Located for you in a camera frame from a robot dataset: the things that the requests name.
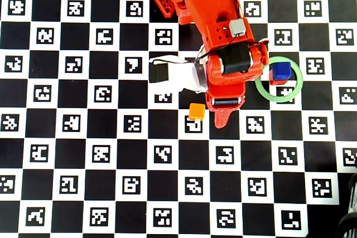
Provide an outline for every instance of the white square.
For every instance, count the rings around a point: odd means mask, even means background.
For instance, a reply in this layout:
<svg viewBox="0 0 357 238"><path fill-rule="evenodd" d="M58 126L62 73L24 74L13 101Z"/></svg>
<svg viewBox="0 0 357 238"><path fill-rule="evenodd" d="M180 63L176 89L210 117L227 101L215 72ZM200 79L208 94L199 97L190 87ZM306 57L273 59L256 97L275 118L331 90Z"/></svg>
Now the white square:
<svg viewBox="0 0 357 238"><path fill-rule="evenodd" d="M327 126L321 119L327 118ZM335 141L335 119L334 111L301 111L302 119L302 137L304 141L322 141L334 142ZM310 134L310 124L313 124L312 132ZM327 127L328 134L323 134Z"/></svg>
<svg viewBox="0 0 357 238"><path fill-rule="evenodd" d="M210 233L212 235L242 235L243 234L242 203L212 202L210 203L210 219L211 219ZM230 224L231 221L234 221L235 228L233 227L225 228L224 226Z"/></svg>
<svg viewBox="0 0 357 238"><path fill-rule="evenodd" d="M146 233L179 234L178 217L178 202L148 201L146 202Z"/></svg>
<svg viewBox="0 0 357 238"><path fill-rule="evenodd" d="M25 138L23 143L24 169L54 169L56 139Z"/></svg>
<svg viewBox="0 0 357 238"><path fill-rule="evenodd" d="M210 139L210 170L240 171L240 141L230 139Z"/></svg>
<svg viewBox="0 0 357 238"><path fill-rule="evenodd" d="M116 79L89 79L88 109L117 109L118 90Z"/></svg>
<svg viewBox="0 0 357 238"><path fill-rule="evenodd" d="M329 23L330 51L331 52L355 52L357 51L357 23L356 22L331 22Z"/></svg>
<svg viewBox="0 0 357 238"><path fill-rule="evenodd" d="M210 202L208 170L179 170L178 183L179 202Z"/></svg>
<svg viewBox="0 0 357 238"><path fill-rule="evenodd" d="M116 201L147 201L147 170L117 169Z"/></svg>
<svg viewBox="0 0 357 238"><path fill-rule="evenodd" d="M281 36L277 40L275 40L275 32ZM299 52L300 50L298 23L269 23L268 38L269 52Z"/></svg>
<svg viewBox="0 0 357 238"><path fill-rule="evenodd" d="M95 215L91 215L91 208L95 208L97 218ZM107 211L106 215L99 215L103 213L101 208ZM107 226L91 226L90 223L94 219L94 223L99 221ZM84 201L83 208L83 233L84 234L113 234L115 233L115 201Z"/></svg>
<svg viewBox="0 0 357 238"><path fill-rule="evenodd" d="M87 139L85 169L117 169L117 139Z"/></svg>
<svg viewBox="0 0 357 238"><path fill-rule="evenodd" d="M329 0L297 0L297 18L299 23L329 23Z"/></svg>
<svg viewBox="0 0 357 238"><path fill-rule="evenodd" d="M18 115L18 122L16 122L16 118L11 117L11 115ZM24 138L26 129L26 108L0 108L0 124L2 124L1 129L3 127L4 129L8 128L8 130L5 131L0 130L0 138Z"/></svg>
<svg viewBox="0 0 357 238"><path fill-rule="evenodd" d="M202 121L190 120L188 109L178 110L178 139L209 139L209 111L205 110L205 117Z"/></svg>
<svg viewBox="0 0 357 238"><path fill-rule="evenodd" d="M329 51L300 51L300 70L304 81L331 81L331 54Z"/></svg>
<svg viewBox="0 0 357 238"><path fill-rule="evenodd" d="M357 111L356 92L357 81L332 81L334 111Z"/></svg>
<svg viewBox="0 0 357 238"><path fill-rule="evenodd" d="M335 142L337 172L356 173L357 142Z"/></svg>
<svg viewBox="0 0 357 238"><path fill-rule="evenodd" d="M277 90L280 90L280 88L283 88L282 92L283 94L290 94L293 91L293 88L296 87L296 81L289 80L285 83L285 85L282 86L272 86L269 84L269 91L270 94L276 96L277 95ZM275 110L275 111L300 111L302 109L301 107L301 91L296 95L295 98L293 98L291 101L287 103L276 103L271 101L270 102L270 109Z"/></svg>
<svg viewBox="0 0 357 238"><path fill-rule="evenodd" d="M87 136L87 116L87 109L58 108L56 117L56 138L85 139Z"/></svg>
<svg viewBox="0 0 357 238"><path fill-rule="evenodd" d="M30 62L29 50L0 50L0 77L4 79L27 79Z"/></svg>
<svg viewBox="0 0 357 238"><path fill-rule="evenodd" d="M179 170L178 149L177 139L148 139L147 169Z"/></svg>
<svg viewBox="0 0 357 238"><path fill-rule="evenodd" d="M270 110L240 110L240 140L272 140L271 121Z"/></svg>
<svg viewBox="0 0 357 238"><path fill-rule="evenodd" d="M273 172L241 171L240 176L242 203L274 203ZM254 184L252 179L255 179L259 184Z"/></svg>
<svg viewBox="0 0 357 238"><path fill-rule="evenodd" d="M89 50L119 51L119 36L119 23L91 22L89 30Z"/></svg>
<svg viewBox="0 0 357 238"><path fill-rule="evenodd" d="M328 183L331 182L332 198L315 197L312 188L313 179L328 179ZM339 205L339 186L337 180L337 173L305 172L306 203L308 205Z"/></svg>
<svg viewBox="0 0 357 238"><path fill-rule="evenodd" d="M91 0L61 0L61 22L90 22Z"/></svg>
<svg viewBox="0 0 357 238"><path fill-rule="evenodd" d="M2 6L1 6L2 21L31 22L31 17L32 17L32 0L2 0Z"/></svg>
<svg viewBox="0 0 357 238"><path fill-rule="evenodd" d="M147 139L148 110L118 109L117 130L118 139Z"/></svg>
<svg viewBox="0 0 357 238"><path fill-rule="evenodd" d="M149 23L149 3L150 0L120 0L119 21L122 23Z"/></svg>
<svg viewBox="0 0 357 238"><path fill-rule="evenodd" d="M175 22L149 24L149 51L178 51L179 24Z"/></svg>
<svg viewBox="0 0 357 238"><path fill-rule="evenodd" d="M249 23L268 23L268 0L239 0L239 3Z"/></svg>
<svg viewBox="0 0 357 238"><path fill-rule="evenodd" d="M6 175L15 176L15 181L12 177L6 179ZM0 190L1 201L20 201L22 189L22 169L0 169L0 184L4 187Z"/></svg>
<svg viewBox="0 0 357 238"><path fill-rule="evenodd" d="M52 190L54 201L84 201L85 169L55 169Z"/></svg>
<svg viewBox="0 0 357 238"><path fill-rule="evenodd" d="M272 164L275 172L304 172L303 141L272 140Z"/></svg>
<svg viewBox="0 0 357 238"><path fill-rule="evenodd" d="M283 224L282 211L299 211L300 222L292 219L292 225L290 222ZM275 221L275 235L287 236L287 237L305 237L308 234L308 222L307 222L307 205L297 203L275 203L274 204L274 221ZM289 230L288 228L298 226L300 230Z"/></svg>
<svg viewBox="0 0 357 238"><path fill-rule="evenodd" d="M89 51L60 50L59 79L86 80L89 77Z"/></svg>
<svg viewBox="0 0 357 238"><path fill-rule="evenodd" d="M38 208L37 212L40 212L39 217L35 213L30 216L30 222L42 222L43 226L26 226L28 222L27 208ZM40 200L40 201L20 201L20 216L18 220L18 233L19 234L49 234L51 232L51 220L52 220L52 201Z"/></svg>
<svg viewBox="0 0 357 238"><path fill-rule="evenodd" d="M58 79L28 79L27 108L57 108Z"/></svg>
<svg viewBox="0 0 357 238"><path fill-rule="evenodd" d="M148 51L119 51L120 80L148 80Z"/></svg>
<svg viewBox="0 0 357 238"><path fill-rule="evenodd" d="M60 22L31 22L30 50L60 50L60 44Z"/></svg>

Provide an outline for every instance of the floor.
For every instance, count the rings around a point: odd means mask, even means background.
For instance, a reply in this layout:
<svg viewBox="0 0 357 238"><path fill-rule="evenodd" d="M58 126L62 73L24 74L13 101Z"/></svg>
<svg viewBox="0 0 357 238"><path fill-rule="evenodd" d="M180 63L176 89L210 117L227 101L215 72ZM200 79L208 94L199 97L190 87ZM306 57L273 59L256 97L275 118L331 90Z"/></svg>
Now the floor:
<svg viewBox="0 0 357 238"><path fill-rule="evenodd" d="M203 94L148 84L149 58L202 44L154 0L1 0L0 237L333 237L356 171L356 0L240 4L305 83L276 104L248 82L216 129L187 120ZM271 94L295 85L267 75Z"/></svg>

